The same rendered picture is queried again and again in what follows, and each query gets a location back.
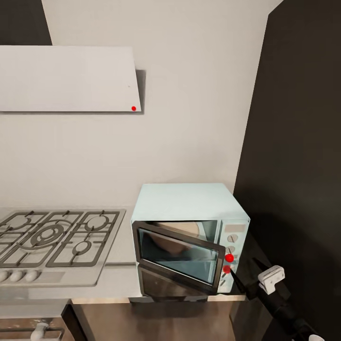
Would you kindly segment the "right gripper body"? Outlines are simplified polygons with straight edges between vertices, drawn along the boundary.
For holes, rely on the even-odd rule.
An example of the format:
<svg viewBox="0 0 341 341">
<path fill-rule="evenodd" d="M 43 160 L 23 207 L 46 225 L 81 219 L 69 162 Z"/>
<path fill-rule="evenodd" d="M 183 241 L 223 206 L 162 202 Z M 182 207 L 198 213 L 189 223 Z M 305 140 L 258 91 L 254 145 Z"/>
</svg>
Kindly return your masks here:
<svg viewBox="0 0 341 341">
<path fill-rule="evenodd" d="M 268 295 L 264 289 L 259 286 L 259 283 L 260 281 L 247 287 L 246 296 L 250 301 L 258 297 L 269 313 L 274 316 L 277 311 L 282 306 L 288 304 L 288 302 L 276 290 Z"/>
</svg>

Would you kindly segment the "microwave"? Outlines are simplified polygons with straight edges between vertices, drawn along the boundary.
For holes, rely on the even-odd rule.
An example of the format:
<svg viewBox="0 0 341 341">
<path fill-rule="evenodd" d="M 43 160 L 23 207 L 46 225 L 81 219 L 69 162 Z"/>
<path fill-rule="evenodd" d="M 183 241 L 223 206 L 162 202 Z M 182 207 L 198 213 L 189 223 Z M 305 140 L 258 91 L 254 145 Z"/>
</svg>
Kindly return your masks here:
<svg viewBox="0 0 341 341">
<path fill-rule="evenodd" d="M 130 223 L 138 263 L 217 293 L 250 217 L 224 183 L 143 184 Z"/>
</svg>

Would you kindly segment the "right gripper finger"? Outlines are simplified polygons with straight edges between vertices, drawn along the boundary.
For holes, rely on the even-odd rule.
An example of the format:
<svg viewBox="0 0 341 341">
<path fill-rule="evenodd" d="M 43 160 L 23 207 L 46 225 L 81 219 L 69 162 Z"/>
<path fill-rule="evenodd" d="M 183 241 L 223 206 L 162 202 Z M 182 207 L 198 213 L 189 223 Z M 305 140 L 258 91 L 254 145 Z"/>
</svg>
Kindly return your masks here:
<svg viewBox="0 0 341 341">
<path fill-rule="evenodd" d="M 246 288 L 250 286 L 250 284 L 248 285 L 244 285 L 240 280 L 239 278 L 236 276 L 236 274 L 233 272 L 233 270 L 230 270 L 230 273 L 232 274 L 232 277 L 234 278 L 235 280 L 235 283 L 237 285 L 237 287 L 239 288 L 239 291 L 243 294 L 245 294 L 246 292 Z"/>
<path fill-rule="evenodd" d="M 254 260 L 254 262 L 260 267 L 260 269 L 264 272 L 265 270 L 268 269 L 268 267 L 266 265 L 264 265 L 261 261 L 259 261 L 256 258 L 252 258 Z"/>
</svg>

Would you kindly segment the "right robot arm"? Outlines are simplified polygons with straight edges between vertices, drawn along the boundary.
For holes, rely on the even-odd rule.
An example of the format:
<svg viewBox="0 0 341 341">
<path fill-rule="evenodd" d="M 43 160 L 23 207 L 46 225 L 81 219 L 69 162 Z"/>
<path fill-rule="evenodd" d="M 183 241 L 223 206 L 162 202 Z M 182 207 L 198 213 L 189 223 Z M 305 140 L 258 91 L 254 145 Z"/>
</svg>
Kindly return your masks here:
<svg viewBox="0 0 341 341">
<path fill-rule="evenodd" d="M 239 291 L 243 294 L 246 292 L 246 296 L 250 301 L 258 297 L 287 336 L 297 332 L 296 337 L 292 338 L 292 341 L 327 341 L 307 321 L 300 317 L 279 292 L 275 290 L 274 285 L 285 278 L 283 268 L 279 265 L 273 265 L 272 268 L 268 268 L 258 259 L 254 257 L 252 259 L 263 271 L 258 275 L 258 282 L 245 286 L 233 270 L 230 270 Z M 302 326 L 308 328 L 309 331 L 301 332 L 300 328 Z"/>
</svg>

